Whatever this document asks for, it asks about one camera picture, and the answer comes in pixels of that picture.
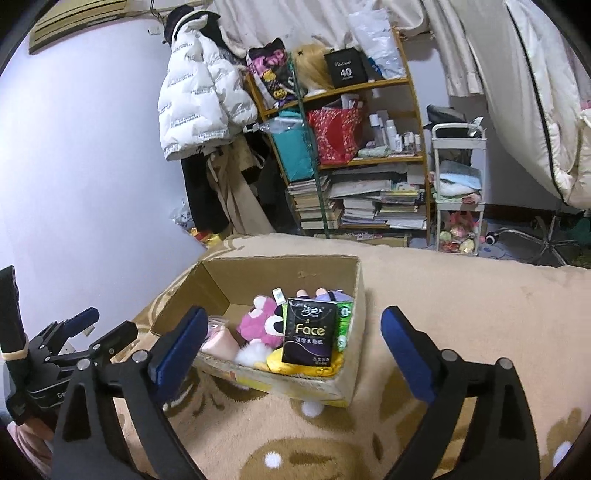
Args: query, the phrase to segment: white wall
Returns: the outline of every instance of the white wall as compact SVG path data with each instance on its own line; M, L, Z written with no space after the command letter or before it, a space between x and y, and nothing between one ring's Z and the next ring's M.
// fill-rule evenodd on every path
M16 266L29 336L95 306L93 341L203 251L169 220L185 193L160 148L170 49L153 24L103 25L34 56L25 41L0 78L0 267Z
M484 96L450 98L445 84L445 72L434 40L416 40L404 44L423 115L428 123L427 105L453 106L468 119L484 116L483 126L488 137L488 186L486 201L496 205L514 205L553 210L556 198L547 192L503 148L487 113Z

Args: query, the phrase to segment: pink plush toy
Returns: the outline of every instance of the pink plush toy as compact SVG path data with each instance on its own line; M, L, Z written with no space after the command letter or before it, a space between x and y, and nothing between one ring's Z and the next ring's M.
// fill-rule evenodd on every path
M248 312L236 329L245 340L260 340L271 348L278 348L283 343L283 334L277 332L273 325L282 318L275 316L277 303L275 300L259 295L254 300L254 308Z

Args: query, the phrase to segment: beige blanket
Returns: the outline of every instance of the beige blanket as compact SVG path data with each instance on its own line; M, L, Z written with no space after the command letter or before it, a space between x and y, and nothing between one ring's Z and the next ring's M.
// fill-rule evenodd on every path
M591 273L513 261L464 258L355 242L267 235L230 238L210 256L356 255L363 263L367 324L356 394L347 409L288 400L192 371L167 410L171 424L210 480L380 480L415 432L425 406L410 394L379 331L398 305L439 348L468 361L513 360L528 397L544 476L591 412ZM151 319L181 276L137 318L149 348ZM125 407L120 421L139 466L150 471ZM453 467L465 438L466 403L439 473Z

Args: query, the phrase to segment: black tissue pack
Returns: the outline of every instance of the black tissue pack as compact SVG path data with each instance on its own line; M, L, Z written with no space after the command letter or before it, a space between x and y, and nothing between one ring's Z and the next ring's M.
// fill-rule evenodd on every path
M336 302L289 299L285 317L283 363L329 367L336 313Z

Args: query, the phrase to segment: metal cart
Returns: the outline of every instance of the metal cart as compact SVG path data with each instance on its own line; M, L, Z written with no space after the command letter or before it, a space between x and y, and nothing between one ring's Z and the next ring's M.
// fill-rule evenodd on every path
M465 137L449 138L445 136L445 131L450 129L466 129ZM441 220L442 212L478 212L478 231L475 232L475 249L471 254L464 255L478 255L480 251L480 237L482 236L482 221L484 218L484 209L486 206L485 185L486 185L486 132L484 128L476 124L438 124L433 127L433 136L431 143L433 145L433 154L435 158L435 201L437 205L437 236L436 236L436 250L440 251L441 245ZM450 200L441 196L441 159L440 150L482 150L483 162L480 169L480 183L482 196L479 203L467 204L462 201Z

